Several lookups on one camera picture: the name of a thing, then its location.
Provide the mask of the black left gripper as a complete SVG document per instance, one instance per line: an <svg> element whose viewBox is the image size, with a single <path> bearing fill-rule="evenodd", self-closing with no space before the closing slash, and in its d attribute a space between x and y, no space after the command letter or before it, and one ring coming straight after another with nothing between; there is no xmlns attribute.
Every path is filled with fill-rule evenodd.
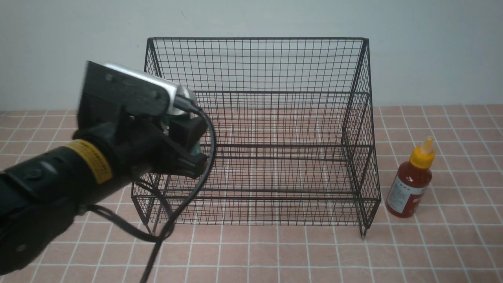
<svg viewBox="0 0 503 283"><path fill-rule="evenodd" d="M207 130L201 117L170 117L169 137L185 149L196 149ZM131 117L120 114L115 121L101 121L79 128L73 139L94 144L106 157L114 175L140 177L146 173L162 173L197 179L206 170L208 156L181 152L169 153L160 120L145 115Z"/></svg>

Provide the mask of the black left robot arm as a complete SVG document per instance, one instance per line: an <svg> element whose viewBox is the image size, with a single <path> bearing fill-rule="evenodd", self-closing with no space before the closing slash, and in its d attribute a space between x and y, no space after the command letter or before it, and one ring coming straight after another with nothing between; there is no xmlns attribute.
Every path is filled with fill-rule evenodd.
<svg viewBox="0 0 503 283"><path fill-rule="evenodd" d="M87 211L144 241L160 241L98 203L147 173L207 177L209 157L190 154L186 145L166 135L154 120L123 115L79 127L70 143L4 169L1 275L28 266Z"/></svg>

